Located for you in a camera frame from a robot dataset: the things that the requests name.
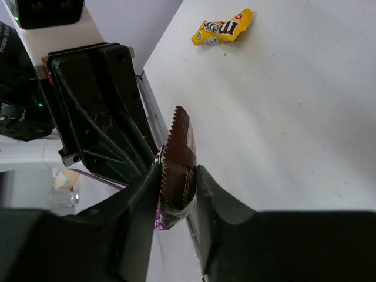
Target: yellow candy wrapper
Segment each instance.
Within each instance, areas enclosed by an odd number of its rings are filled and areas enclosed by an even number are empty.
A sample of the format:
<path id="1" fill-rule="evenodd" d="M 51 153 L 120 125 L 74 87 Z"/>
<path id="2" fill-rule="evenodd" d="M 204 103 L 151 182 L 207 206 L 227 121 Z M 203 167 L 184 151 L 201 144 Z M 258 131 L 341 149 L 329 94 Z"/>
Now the yellow candy wrapper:
<path id="1" fill-rule="evenodd" d="M 247 29 L 253 17 L 253 11 L 243 10 L 228 22 L 204 21 L 192 37 L 195 45 L 218 45 L 234 41 Z"/>

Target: white surface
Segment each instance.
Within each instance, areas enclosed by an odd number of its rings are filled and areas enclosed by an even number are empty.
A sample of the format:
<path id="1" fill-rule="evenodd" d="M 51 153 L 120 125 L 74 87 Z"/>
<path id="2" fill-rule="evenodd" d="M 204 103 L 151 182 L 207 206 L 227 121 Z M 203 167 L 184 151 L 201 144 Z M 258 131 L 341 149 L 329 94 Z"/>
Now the white surface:
<path id="1" fill-rule="evenodd" d="M 80 175 L 77 180 L 77 185 L 79 185 L 80 190 L 80 202 L 76 207 L 77 213 L 106 200 L 108 197 L 118 192 L 115 188 L 85 175 Z"/>
<path id="2" fill-rule="evenodd" d="M 11 19 L 11 17 L 9 16 L 8 11 L 5 9 L 5 4 L 4 4 L 3 1 L 0 4 L 0 21 L 2 21 L 3 23 L 5 23 L 5 24 L 7 24 L 11 27 L 14 27 L 14 22 Z"/>
<path id="3" fill-rule="evenodd" d="M 191 43 L 244 8 L 237 41 Z M 145 72 L 165 121 L 185 107 L 198 163 L 250 207 L 375 209 L 375 25 L 374 1 L 185 0 Z"/>
<path id="4" fill-rule="evenodd" d="M 42 65 L 41 57 L 49 52 L 104 42 L 86 7 L 81 20 L 73 25 L 25 30 L 16 24 L 7 6 L 3 5 L 34 66 Z"/>
<path id="5" fill-rule="evenodd" d="M 17 169 L 63 168 L 64 165 L 58 153 L 62 148 L 60 140 L 0 142 L 0 172 Z"/>
<path id="6" fill-rule="evenodd" d="M 0 135 L 0 144 L 15 144 L 15 143 L 18 143 L 18 142 L 20 142 L 20 141 L 13 139 L 13 138 L 10 138 L 10 137 L 7 137 L 5 135 Z"/>
<path id="7" fill-rule="evenodd" d="M 202 282 L 200 262 L 194 249 L 187 221 L 181 221 L 170 230 L 158 230 L 155 235 L 157 235 L 160 247 L 162 267 L 159 279 L 151 281 Z M 153 244 L 151 258 L 156 251 L 157 246 Z"/>
<path id="8" fill-rule="evenodd" d="M 86 0 L 104 39 L 135 49 L 133 66 L 142 73 L 182 0 Z"/>
<path id="9" fill-rule="evenodd" d="M 53 186 L 51 169 L 19 169 L 4 174 L 1 181 L 3 207 L 48 208 Z"/>

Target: black bracket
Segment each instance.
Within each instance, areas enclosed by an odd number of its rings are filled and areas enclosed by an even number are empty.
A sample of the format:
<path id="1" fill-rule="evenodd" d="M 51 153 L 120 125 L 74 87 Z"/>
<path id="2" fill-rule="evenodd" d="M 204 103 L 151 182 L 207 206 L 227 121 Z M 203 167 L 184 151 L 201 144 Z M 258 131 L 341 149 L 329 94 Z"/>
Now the black bracket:
<path id="1" fill-rule="evenodd" d="M 371 211 L 255 211 L 197 168 L 200 254 L 209 282 L 376 281 Z"/>
<path id="2" fill-rule="evenodd" d="M 43 96 L 67 166 L 128 185 L 152 164 L 157 147 L 142 105 L 129 48 L 98 44 L 50 53 Z"/>

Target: brown wrapper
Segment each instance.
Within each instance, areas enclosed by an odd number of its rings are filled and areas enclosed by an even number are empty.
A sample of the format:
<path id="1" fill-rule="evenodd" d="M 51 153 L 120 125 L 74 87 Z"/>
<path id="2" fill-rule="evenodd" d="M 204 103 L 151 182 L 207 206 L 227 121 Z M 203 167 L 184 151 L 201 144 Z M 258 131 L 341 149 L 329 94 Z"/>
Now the brown wrapper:
<path id="1" fill-rule="evenodd" d="M 176 107 L 172 128 L 156 161 L 163 179 L 155 228 L 170 229 L 185 218 L 196 194 L 196 145 L 187 112 Z"/>

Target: camera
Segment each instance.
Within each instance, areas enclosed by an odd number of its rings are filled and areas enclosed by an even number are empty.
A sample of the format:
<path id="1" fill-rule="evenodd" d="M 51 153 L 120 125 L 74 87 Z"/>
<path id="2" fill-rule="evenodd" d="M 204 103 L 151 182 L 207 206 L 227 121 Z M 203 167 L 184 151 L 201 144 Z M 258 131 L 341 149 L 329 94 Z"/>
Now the camera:
<path id="1" fill-rule="evenodd" d="M 78 22 L 85 0 L 4 0 L 22 29 L 48 28 Z"/>

